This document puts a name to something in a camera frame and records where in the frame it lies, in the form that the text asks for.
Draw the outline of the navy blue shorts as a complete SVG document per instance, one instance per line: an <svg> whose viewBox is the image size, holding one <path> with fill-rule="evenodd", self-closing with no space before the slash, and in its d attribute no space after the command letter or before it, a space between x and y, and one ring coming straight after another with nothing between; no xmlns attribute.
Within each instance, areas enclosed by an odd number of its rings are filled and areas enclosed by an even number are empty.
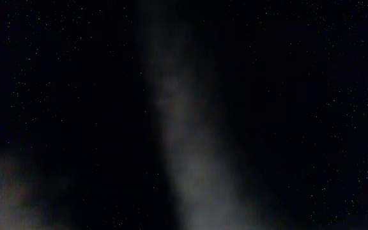
<svg viewBox="0 0 368 230"><path fill-rule="evenodd" d="M0 1L0 229L368 229L368 1Z"/></svg>

